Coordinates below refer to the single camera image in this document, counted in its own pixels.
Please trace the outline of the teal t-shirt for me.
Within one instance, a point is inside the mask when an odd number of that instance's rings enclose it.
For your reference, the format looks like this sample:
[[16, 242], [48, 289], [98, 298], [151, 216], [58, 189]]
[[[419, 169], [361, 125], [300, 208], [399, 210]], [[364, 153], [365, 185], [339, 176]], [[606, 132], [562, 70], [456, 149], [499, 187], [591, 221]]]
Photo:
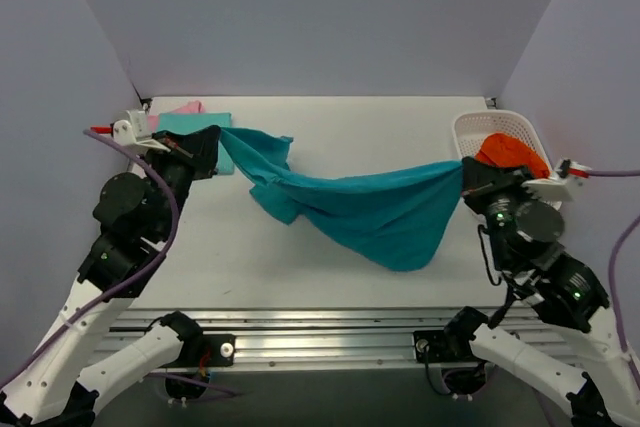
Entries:
[[461, 162], [323, 179], [290, 169], [292, 142], [247, 128], [228, 127], [220, 136], [252, 183], [254, 201], [277, 221], [290, 225], [304, 216], [331, 240], [392, 271], [432, 261], [462, 193]]

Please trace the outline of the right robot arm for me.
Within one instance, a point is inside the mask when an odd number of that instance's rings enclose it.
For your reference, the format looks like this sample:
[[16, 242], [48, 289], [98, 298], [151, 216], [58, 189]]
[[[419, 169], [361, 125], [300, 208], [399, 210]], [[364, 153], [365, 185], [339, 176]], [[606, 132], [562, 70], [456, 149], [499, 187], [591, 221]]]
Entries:
[[[638, 425], [639, 359], [623, 337], [614, 292], [560, 242], [565, 223], [554, 205], [571, 200], [593, 170], [564, 159], [550, 177], [537, 179], [524, 166], [500, 168], [465, 157], [462, 172], [462, 198], [485, 220], [507, 296], [492, 316], [461, 309], [444, 328], [447, 353], [509, 372], [555, 403], [574, 426]], [[501, 328], [516, 301], [567, 343], [576, 366]]]

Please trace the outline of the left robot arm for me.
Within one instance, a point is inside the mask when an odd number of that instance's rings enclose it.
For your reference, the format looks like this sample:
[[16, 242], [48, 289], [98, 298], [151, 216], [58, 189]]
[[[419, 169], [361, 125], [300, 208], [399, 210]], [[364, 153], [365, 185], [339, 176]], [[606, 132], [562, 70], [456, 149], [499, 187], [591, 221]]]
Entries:
[[134, 382], [174, 362], [190, 366], [208, 350], [199, 324], [175, 311], [153, 321], [133, 344], [87, 364], [166, 259], [192, 183], [214, 176], [220, 127], [188, 135], [161, 131], [140, 146], [86, 134], [145, 174], [122, 172], [101, 188], [93, 210], [100, 234], [67, 300], [36, 350], [1, 384], [1, 420], [11, 426], [89, 426]]

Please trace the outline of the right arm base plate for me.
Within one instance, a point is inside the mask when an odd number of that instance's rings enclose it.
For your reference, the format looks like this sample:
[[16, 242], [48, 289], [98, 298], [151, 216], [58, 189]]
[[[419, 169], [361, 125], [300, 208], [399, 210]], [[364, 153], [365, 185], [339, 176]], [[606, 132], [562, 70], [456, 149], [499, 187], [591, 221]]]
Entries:
[[412, 334], [416, 361], [422, 364], [477, 362], [469, 349], [455, 350], [443, 330], [418, 330]]

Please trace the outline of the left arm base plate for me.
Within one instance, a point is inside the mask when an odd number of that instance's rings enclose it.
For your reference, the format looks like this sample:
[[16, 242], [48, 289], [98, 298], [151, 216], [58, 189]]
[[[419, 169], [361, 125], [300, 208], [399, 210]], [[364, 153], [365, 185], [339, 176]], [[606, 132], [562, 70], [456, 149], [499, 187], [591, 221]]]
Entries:
[[201, 334], [184, 343], [171, 365], [181, 368], [230, 367], [234, 364], [235, 352], [235, 335]]

